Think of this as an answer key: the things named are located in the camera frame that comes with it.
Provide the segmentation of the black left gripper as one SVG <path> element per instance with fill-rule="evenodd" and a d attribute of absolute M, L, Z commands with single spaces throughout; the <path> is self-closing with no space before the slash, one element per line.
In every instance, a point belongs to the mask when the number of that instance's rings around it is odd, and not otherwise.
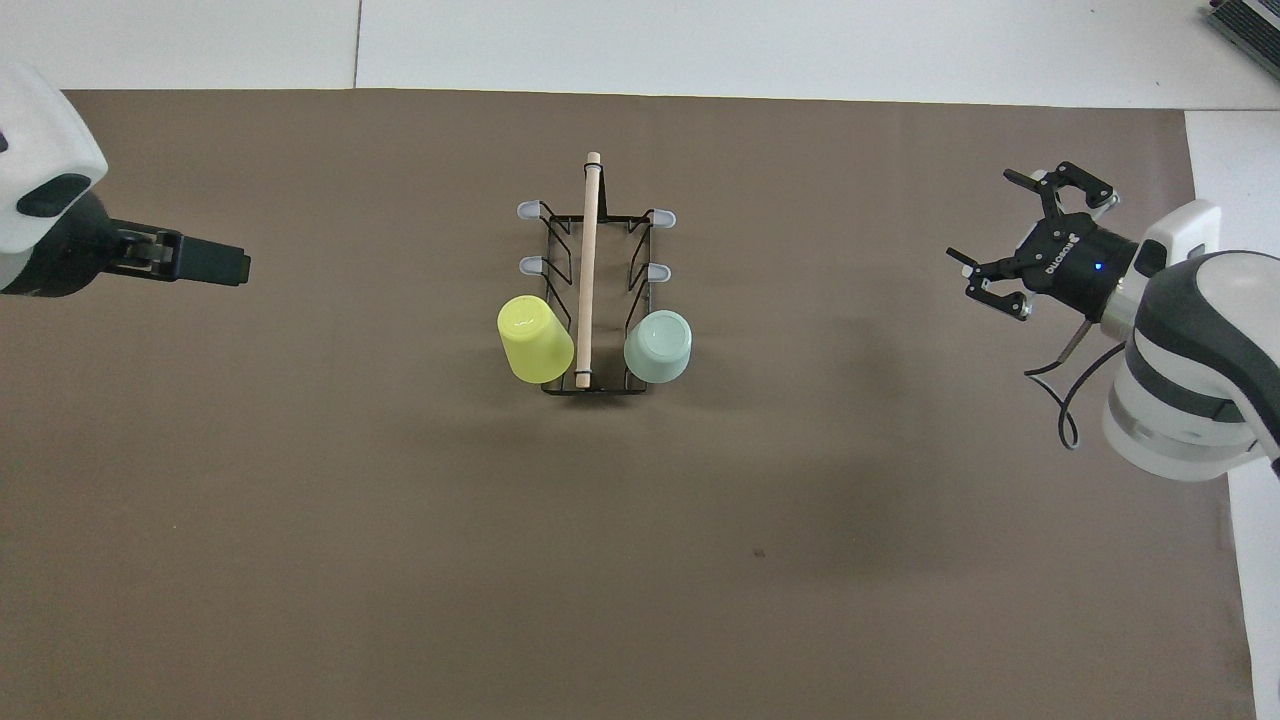
<path fill-rule="evenodd" d="M 119 275 L 230 287 L 250 281 L 252 258 L 243 249 L 168 229 L 124 231 L 120 237 L 100 197 L 87 192 L 32 249 L 3 255 L 1 292 L 44 299 L 76 293 L 105 270 L 122 238 Z"/>

